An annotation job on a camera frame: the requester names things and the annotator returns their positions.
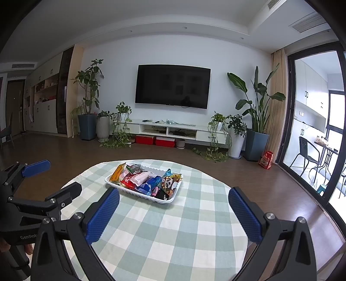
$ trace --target sliding glass door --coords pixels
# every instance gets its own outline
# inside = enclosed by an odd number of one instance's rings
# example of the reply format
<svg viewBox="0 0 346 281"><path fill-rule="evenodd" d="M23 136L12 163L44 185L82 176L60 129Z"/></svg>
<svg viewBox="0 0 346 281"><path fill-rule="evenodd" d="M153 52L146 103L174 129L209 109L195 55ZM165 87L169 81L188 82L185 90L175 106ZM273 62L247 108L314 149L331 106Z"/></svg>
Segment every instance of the sliding glass door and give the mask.
<svg viewBox="0 0 346 281"><path fill-rule="evenodd" d="M290 55L288 66L288 108L277 162L346 235L344 50L338 42L317 46Z"/></svg>

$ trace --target air vent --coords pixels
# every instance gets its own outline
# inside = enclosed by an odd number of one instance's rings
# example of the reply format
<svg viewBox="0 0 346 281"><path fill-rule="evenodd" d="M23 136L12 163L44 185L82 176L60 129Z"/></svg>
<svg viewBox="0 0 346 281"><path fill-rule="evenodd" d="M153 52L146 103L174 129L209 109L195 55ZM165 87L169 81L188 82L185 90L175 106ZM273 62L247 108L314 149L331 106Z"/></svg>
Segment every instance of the air vent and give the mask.
<svg viewBox="0 0 346 281"><path fill-rule="evenodd" d="M271 8L273 8L278 2L280 2L280 0L272 0L272 1L270 1L270 2L268 3L268 8L269 8L269 10L270 10Z"/></svg>
<svg viewBox="0 0 346 281"><path fill-rule="evenodd" d="M290 27L293 27L296 31L302 33L324 23L326 23L325 19L317 12L313 12L291 24Z"/></svg>
<svg viewBox="0 0 346 281"><path fill-rule="evenodd" d="M34 68L33 63L15 63L12 65L12 68Z"/></svg>

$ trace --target wooden floor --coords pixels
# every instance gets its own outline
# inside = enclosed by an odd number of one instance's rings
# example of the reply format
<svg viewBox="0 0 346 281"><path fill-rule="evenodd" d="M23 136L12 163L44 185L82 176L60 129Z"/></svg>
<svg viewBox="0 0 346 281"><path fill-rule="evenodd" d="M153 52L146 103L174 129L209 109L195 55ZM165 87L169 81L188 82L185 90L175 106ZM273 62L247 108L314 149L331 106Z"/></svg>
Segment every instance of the wooden floor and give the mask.
<svg viewBox="0 0 346 281"><path fill-rule="evenodd" d="M229 159L224 163L204 160L190 149L176 149L152 145L133 144L131 148L99 147L96 140L82 141L75 138L27 134L4 145L0 153L0 168L20 163L34 163L44 159L51 162L51 169L27 178L15 194L16 197L44 200L69 180L100 162L130 159L159 159L177 162L201 170L226 183L239 186L246 196L256 202L264 212L273 212L278 218L307 219L315 248L319 269L341 247L343 239L313 199L278 166L270 170L257 163ZM275 251L270 266L262 277L267 277L278 257L281 244Z"/></svg>

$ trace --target metal screw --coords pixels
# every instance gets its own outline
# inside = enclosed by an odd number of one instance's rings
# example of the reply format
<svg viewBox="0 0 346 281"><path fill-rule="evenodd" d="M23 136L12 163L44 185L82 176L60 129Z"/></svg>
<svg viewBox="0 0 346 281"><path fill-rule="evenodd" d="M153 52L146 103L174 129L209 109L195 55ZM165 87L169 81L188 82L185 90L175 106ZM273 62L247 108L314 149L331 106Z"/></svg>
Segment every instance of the metal screw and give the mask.
<svg viewBox="0 0 346 281"><path fill-rule="evenodd" d="M275 215L273 213L266 213L265 216L267 219L275 219Z"/></svg>
<svg viewBox="0 0 346 281"><path fill-rule="evenodd" d="M303 217L299 217L299 218L298 218L298 221L299 221L301 224L306 223L306 219L303 218Z"/></svg>
<svg viewBox="0 0 346 281"><path fill-rule="evenodd" d="M82 216L83 216L83 214L82 214L82 213L79 213L79 212L73 214L73 218L74 218L74 219L80 219Z"/></svg>
<svg viewBox="0 0 346 281"><path fill-rule="evenodd" d="M42 221L44 224L48 224L51 220L49 218L44 218Z"/></svg>

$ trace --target stool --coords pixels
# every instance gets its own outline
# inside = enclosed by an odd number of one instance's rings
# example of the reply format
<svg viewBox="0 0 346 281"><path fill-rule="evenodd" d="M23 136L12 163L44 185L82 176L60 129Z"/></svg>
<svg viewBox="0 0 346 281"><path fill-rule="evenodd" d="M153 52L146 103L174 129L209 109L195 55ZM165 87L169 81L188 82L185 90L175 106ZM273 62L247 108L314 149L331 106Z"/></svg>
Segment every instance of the stool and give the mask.
<svg viewBox="0 0 346 281"><path fill-rule="evenodd" d="M324 193L326 188L327 188L327 186L325 184L321 184L316 191L317 191L318 194L321 195L321 192L323 191L323 193Z"/></svg>

